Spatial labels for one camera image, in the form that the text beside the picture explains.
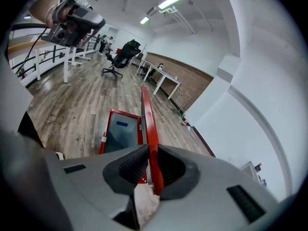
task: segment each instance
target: fluorescent light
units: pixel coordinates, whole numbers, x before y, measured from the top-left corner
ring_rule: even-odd
[[[162,9],[168,7],[169,5],[171,5],[171,4],[173,4],[177,1],[179,1],[179,0],[166,0],[163,3],[159,4],[158,7],[162,10]]]
[[[144,23],[146,23],[148,20],[149,20],[148,17],[144,17],[144,18],[142,19],[142,21],[140,21],[140,23],[141,23],[141,24],[144,24]]]

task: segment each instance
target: desk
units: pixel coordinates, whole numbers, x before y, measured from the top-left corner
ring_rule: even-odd
[[[146,73],[146,75],[145,75],[143,81],[145,81],[145,80],[147,79],[147,77],[148,77],[148,75],[149,75],[149,73],[150,73],[150,71],[151,71],[152,68],[155,69],[158,73],[160,73],[160,74],[162,75],[162,76],[160,77],[159,81],[158,81],[157,84],[156,84],[157,87],[156,87],[156,89],[154,90],[153,95],[156,95],[158,89],[160,88],[160,86],[162,85],[162,83],[163,83],[163,81],[164,81],[164,79],[165,79],[166,77],[167,77],[168,79],[171,79],[173,82],[177,83],[177,85],[175,86],[175,88],[173,89],[173,91],[171,92],[171,94],[170,94],[169,97],[168,97],[168,99],[170,99],[171,96],[175,93],[175,91],[176,91],[177,88],[179,87],[180,82],[179,82],[177,79],[175,79],[174,77],[172,77],[171,75],[167,74],[167,73],[166,73],[165,71],[163,71],[162,69],[159,69],[158,67],[154,66],[152,63],[149,63],[149,62],[147,62],[147,61],[145,61],[145,60],[141,60],[141,62],[140,62],[140,64],[139,64],[139,67],[138,67],[138,69],[137,69],[137,74],[138,74],[138,71],[140,71],[140,73],[141,73],[141,70],[142,70],[141,67],[144,66],[145,63],[149,64],[150,67],[149,67],[149,70],[148,70],[148,72]]]

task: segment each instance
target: black vent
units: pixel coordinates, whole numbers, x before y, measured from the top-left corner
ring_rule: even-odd
[[[241,186],[227,188],[228,193],[241,209],[250,223],[265,214],[265,211],[248,195]]]
[[[103,178],[115,193],[131,196],[148,166],[148,145],[122,156],[103,169]]]
[[[158,145],[158,166],[164,179],[160,200],[181,199],[198,184],[200,171],[192,160],[173,150],[179,148]]]
[[[147,166],[148,151],[142,150],[119,166],[119,175],[130,183],[137,185]]]
[[[164,186],[168,186],[181,178],[186,170],[185,164],[164,150],[158,151],[158,166],[162,172]]]
[[[75,165],[75,166],[71,166],[71,167],[66,167],[64,168],[64,171],[66,174],[69,174],[69,173],[73,173],[73,172],[76,172],[76,171],[79,171],[79,170],[82,170],[82,169],[85,169],[86,166],[84,166],[83,164],[78,164],[78,165]]]

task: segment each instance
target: black cable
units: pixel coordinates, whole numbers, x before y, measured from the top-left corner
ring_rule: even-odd
[[[25,65],[26,61],[28,60],[28,58],[29,58],[29,56],[30,56],[30,53],[31,53],[33,47],[35,46],[35,44],[37,43],[37,41],[40,39],[40,37],[44,34],[44,32],[47,30],[47,28],[48,28],[48,27],[46,27],[46,28],[44,29],[44,31],[39,35],[39,37],[37,38],[37,40],[33,43],[33,45],[31,46],[31,49],[30,49],[28,55],[26,56],[26,58],[25,58],[23,64],[22,64],[21,67],[16,71],[15,74],[17,74],[17,73],[19,72],[19,70],[21,70],[22,67]]]

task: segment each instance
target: black office chair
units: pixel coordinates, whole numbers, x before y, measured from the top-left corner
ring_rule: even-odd
[[[132,40],[123,46],[121,52],[118,55],[116,55],[115,58],[112,58],[112,56],[107,53],[106,54],[107,60],[111,61],[113,65],[109,67],[112,69],[103,68],[102,76],[105,73],[113,73],[115,78],[117,78],[116,75],[120,75],[121,78],[123,78],[123,75],[121,73],[115,71],[115,67],[116,68],[126,67],[131,58],[141,52],[141,50],[138,49],[139,46],[140,44],[138,42]]]

